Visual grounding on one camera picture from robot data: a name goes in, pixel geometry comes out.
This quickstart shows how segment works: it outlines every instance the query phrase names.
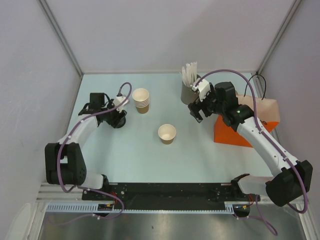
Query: stack of paper cups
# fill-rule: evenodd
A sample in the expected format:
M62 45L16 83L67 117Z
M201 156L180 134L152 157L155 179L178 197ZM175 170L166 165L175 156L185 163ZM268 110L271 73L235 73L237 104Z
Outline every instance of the stack of paper cups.
M149 110L149 92L144 88L138 88L133 91L132 98L137 111L140 114L145 114Z

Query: paper cup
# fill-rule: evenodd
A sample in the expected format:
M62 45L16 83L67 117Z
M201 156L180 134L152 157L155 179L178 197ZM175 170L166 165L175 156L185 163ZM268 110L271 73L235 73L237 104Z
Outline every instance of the paper cup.
M161 139L161 142L167 145L171 144L174 141L176 134L176 128L171 124L164 124L159 127L158 130L158 135Z
M138 111L138 113L140 114L146 114L149 111L149 103L146 106L135 106L136 110Z
M145 114L149 111L150 99L149 99L148 90L144 88L138 88L133 91L132 98L133 98L133 102L136 107L136 110L140 114Z
M149 99L149 92L147 89L138 88L133 91L132 98L135 103L143 103Z
M149 100L144 103L134 103L136 107L145 107L149 104Z

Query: orange block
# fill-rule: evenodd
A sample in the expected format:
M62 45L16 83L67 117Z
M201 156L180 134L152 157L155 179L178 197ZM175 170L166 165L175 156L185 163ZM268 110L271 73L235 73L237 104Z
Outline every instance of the orange block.
M277 121L269 121L267 124L263 123L265 129L268 132L271 132L279 122ZM226 126L224 121L222 120L222 116L218 116L215 124L214 124L214 142L220 144L230 144L236 146L243 147L251 147L251 144L245 140L239 133L235 132L231 127Z

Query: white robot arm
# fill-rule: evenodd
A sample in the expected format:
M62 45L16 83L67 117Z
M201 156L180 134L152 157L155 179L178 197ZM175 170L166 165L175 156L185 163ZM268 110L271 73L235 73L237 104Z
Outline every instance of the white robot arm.
M193 85L192 90L198 92L199 97L188 105L190 114L199 123L203 120L200 111L206 117L211 114L221 115L223 122L244 137L270 169L273 177L244 174L235 178L244 194L268 196L282 207L303 194L297 173L303 181L305 192L309 191L313 171L311 164L307 160L298 161L286 151L260 124L261 121L255 118L254 111L247 105L238 103L231 82L220 82L213 87L211 83L201 79Z
M77 124L81 124L75 128L72 135L66 134L56 143L49 143L45 147L45 172L49 184L60 184L57 168L57 158L60 158L66 160L66 163L60 164L63 184L89 189L101 189L104 185L109 186L108 178L105 175L87 171L81 149L91 133L102 122L107 122L115 129L125 125L127 112L124 110L124 105L128 102L123 95L110 99L105 93L90 94L90 102L86 103L79 113ZM106 112L119 105L120 107L116 110ZM61 146L63 149L59 157L58 152Z

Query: gray wall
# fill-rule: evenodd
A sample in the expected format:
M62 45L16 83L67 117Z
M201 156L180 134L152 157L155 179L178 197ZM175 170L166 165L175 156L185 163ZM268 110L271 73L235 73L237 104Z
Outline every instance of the gray wall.
M47 1L85 73L123 73L254 71L294 0Z
M303 2L263 75L267 97L279 103L281 143L313 165L308 196L320 223L320 1Z
M80 84L36 0L0 4L0 239L44 179Z

